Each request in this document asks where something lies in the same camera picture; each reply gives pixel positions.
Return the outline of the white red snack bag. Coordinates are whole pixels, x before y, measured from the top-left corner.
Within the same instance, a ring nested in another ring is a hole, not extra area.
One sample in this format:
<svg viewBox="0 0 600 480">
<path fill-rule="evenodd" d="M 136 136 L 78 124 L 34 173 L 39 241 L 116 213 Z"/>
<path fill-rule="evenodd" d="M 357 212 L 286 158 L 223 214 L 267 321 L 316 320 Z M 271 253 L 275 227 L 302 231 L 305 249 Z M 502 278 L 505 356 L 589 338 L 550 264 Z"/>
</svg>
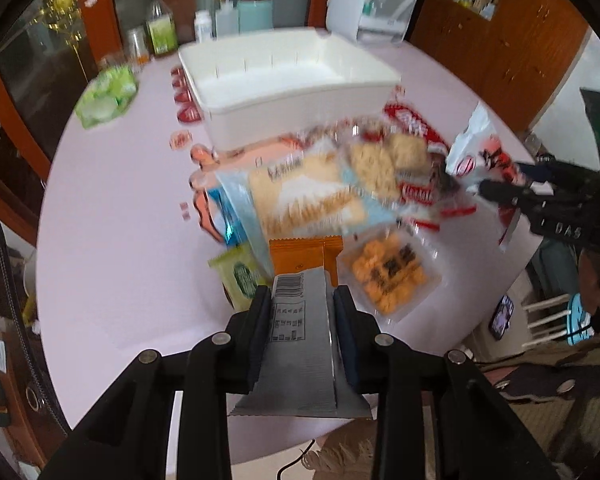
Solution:
<svg viewBox="0 0 600 480">
<path fill-rule="evenodd" d="M 521 212 L 511 203 L 502 205 L 484 198 L 479 194 L 479 184 L 488 180 L 531 188 L 541 195 L 554 194 L 548 183 L 532 181 L 521 171 L 518 162 L 506 151 L 488 109 L 481 102 L 472 111 L 465 130 L 455 138 L 445 159 L 445 172 L 460 185 L 465 197 L 489 216 L 501 252 L 508 249 Z"/>
</svg>

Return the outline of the square biscuit snack bag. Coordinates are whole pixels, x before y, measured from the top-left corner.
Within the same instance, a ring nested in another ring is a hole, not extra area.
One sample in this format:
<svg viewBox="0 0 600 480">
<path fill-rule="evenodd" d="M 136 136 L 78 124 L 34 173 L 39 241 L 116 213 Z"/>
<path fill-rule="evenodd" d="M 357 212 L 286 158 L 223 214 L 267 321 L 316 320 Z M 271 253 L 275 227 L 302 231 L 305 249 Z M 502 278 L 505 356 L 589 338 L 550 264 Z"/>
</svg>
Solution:
<svg viewBox="0 0 600 480">
<path fill-rule="evenodd" d="M 343 145 L 357 188 L 385 206 L 432 206 L 441 196 L 444 144 L 392 125 L 357 125 Z"/>
</svg>

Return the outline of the silver foil snack packet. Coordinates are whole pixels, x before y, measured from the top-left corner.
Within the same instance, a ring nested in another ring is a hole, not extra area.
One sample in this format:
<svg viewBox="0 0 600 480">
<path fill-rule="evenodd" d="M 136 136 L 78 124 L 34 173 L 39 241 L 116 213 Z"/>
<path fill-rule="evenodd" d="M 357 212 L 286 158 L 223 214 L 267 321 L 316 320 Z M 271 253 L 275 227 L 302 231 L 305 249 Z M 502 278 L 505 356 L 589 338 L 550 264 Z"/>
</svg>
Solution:
<svg viewBox="0 0 600 480">
<path fill-rule="evenodd" d="M 323 268 L 276 276 L 259 379 L 234 416 L 370 417 L 344 374 L 333 292 Z"/>
</svg>

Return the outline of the orange puff snack bag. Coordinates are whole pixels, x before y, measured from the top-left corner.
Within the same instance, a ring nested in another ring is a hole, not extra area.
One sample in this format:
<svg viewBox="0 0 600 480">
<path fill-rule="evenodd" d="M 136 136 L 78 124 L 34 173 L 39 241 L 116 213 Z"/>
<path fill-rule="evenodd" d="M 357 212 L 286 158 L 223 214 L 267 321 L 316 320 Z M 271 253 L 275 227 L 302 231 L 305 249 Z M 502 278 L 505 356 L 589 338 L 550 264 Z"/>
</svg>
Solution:
<svg viewBox="0 0 600 480">
<path fill-rule="evenodd" d="M 375 226 L 344 245 L 340 282 L 382 326 L 399 323 L 442 283 L 438 253 L 404 226 Z"/>
</svg>

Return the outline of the large cracker snack bag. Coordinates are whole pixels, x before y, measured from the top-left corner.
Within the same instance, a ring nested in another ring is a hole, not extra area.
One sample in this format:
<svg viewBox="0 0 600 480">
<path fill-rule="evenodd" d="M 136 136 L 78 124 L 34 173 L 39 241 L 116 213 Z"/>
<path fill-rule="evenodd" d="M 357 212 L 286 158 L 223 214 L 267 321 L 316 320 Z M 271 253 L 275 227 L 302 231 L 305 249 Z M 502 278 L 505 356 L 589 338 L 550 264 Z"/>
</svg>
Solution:
<svg viewBox="0 0 600 480">
<path fill-rule="evenodd" d="M 393 219 L 334 148 L 216 174 L 260 263 L 272 240 L 353 235 Z"/>
</svg>

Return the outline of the green snack packet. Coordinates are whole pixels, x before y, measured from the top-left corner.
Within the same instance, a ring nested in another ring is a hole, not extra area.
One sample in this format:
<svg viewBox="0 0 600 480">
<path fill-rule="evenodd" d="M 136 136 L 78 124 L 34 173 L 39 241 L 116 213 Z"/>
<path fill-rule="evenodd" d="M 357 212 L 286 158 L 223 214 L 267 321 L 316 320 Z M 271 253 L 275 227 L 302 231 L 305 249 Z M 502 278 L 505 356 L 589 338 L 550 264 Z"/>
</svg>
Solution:
<svg viewBox="0 0 600 480">
<path fill-rule="evenodd" d="M 219 275 L 226 296 L 236 312 L 248 310 L 257 288 L 270 284 L 247 243 L 227 249 L 209 260 L 208 266 Z"/>
</svg>

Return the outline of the orange snack packet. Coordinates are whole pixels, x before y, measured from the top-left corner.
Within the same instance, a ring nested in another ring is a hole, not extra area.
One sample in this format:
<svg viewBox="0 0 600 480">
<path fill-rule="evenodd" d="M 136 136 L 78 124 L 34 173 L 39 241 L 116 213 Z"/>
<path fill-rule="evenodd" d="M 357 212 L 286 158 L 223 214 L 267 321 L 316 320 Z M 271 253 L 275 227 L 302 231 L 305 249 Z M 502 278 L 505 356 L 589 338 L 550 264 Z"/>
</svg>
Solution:
<svg viewBox="0 0 600 480">
<path fill-rule="evenodd" d="M 343 250 L 341 236 L 284 238 L 268 244 L 274 275 L 323 268 L 332 286 L 339 284 L 337 257 Z"/>
</svg>

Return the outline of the white plastic storage bin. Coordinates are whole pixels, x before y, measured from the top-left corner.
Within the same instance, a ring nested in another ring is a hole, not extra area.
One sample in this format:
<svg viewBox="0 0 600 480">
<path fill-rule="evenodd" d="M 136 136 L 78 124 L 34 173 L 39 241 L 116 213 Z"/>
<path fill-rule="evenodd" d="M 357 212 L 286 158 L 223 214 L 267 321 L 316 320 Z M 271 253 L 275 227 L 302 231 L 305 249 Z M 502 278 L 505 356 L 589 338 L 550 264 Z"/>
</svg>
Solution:
<svg viewBox="0 0 600 480">
<path fill-rule="evenodd" d="M 401 82 L 369 50 L 314 28 L 186 44 L 178 57 L 219 152 L 377 114 Z"/>
</svg>

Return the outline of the white water dispenser appliance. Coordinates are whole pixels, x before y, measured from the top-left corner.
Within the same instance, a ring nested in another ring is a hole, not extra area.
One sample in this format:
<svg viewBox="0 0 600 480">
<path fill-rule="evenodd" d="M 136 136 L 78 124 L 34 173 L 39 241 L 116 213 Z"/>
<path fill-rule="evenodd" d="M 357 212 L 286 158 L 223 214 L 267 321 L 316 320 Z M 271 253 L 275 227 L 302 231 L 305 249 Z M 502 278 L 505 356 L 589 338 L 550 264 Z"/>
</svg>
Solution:
<svg viewBox="0 0 600 480">
<path fill-rule="evenodd" d="M 326 29 L 362 44 L 404 40 L 417 0 L 327 0 Z"/>
</svg>

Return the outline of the light blue ceramic canister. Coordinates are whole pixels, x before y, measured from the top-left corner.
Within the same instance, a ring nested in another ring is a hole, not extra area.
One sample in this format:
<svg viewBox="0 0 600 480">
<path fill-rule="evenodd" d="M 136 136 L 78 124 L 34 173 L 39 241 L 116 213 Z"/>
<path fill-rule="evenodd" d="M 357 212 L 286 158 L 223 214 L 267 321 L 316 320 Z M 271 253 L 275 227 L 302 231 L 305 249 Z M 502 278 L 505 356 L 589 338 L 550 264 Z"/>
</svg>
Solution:
<svg viewBox="0 0 600 480">
<path fill-rule="evenodd" d="M 238 0 L 239 32 L 260 32 L 273 25 L 273 0 Z"/>
</svg>

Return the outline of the white squeeze wash bottle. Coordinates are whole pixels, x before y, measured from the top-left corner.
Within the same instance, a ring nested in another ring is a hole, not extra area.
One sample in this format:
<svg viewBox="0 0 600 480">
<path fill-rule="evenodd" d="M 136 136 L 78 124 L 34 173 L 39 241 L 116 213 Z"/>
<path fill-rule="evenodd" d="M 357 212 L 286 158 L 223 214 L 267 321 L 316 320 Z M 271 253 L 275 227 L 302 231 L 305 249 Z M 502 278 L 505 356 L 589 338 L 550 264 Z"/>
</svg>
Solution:
<svg viewBox="0 0 600 480">
<path fill-rule="evenodd" d="M 224 38 L 239 34 L 239 14 L 232 0 L 220 0 L 215 11 L 215 37 Z"/>
</svg>

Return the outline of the white pill bottle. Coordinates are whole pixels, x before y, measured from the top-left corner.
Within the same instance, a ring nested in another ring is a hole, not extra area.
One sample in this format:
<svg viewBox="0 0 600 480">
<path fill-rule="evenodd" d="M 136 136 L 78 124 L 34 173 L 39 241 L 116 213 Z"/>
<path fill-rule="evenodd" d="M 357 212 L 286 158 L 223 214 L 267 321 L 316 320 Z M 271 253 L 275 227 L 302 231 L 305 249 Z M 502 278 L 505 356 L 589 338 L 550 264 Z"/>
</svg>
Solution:
<svg viewBox="0 0 600 480">
<path fill-rule="evenodd" d="M 206 42 L 213 39 L 213 21 L 208 10 L 199 10 L 195 13 L 194 32 L 196 42 Z"/>
</svg>

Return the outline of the green tissue pack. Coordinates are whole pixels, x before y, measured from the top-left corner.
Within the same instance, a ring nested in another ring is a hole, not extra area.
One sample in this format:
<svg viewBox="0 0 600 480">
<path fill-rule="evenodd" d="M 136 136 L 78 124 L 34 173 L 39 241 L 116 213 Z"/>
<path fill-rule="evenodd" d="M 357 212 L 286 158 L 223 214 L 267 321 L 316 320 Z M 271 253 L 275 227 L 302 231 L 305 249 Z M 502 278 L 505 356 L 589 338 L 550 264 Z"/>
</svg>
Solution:
<svg viewBox="0 0 600 480">
<path fill-rule="evenodd" d="M 87 85 L 76 102 L 74 114 L 84 129 L 110 122 L 126 112 L 137 90 L 131 66 L 110 66 Z"/>
</svg>

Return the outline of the glass bottle green label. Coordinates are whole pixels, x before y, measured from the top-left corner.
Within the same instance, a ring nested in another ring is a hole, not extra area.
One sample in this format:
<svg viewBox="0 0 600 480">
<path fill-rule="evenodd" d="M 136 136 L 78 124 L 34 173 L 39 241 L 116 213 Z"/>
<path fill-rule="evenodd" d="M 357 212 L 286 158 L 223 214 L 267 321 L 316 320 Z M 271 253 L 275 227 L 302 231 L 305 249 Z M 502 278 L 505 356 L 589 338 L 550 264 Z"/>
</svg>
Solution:
<svg viewBox="0 0 600 480">
<path fill-rule="evenodd" d="M 171 9 L 163 0 L 151 0 L 146 28 L 154 55 L 168 55 L 178 48 L 178 33 Z"/>
</svg>

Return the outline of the clear drinking glass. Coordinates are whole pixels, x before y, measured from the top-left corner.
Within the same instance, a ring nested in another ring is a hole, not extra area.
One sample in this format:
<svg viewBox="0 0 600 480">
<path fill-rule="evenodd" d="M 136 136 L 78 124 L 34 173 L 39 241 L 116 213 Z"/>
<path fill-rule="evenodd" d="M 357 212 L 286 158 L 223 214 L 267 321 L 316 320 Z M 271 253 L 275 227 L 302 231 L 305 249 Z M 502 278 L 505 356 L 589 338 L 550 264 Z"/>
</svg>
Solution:
<svg viewBox="0 0 600 480">
<path fill-rule="evenodd" d="M 147 47 L 145 29 L 142 26 L 134 27 L 126 34 L 128 40 L 129 57 L 137 65 L 145 65 L 150 61 Z"/>
</svg>

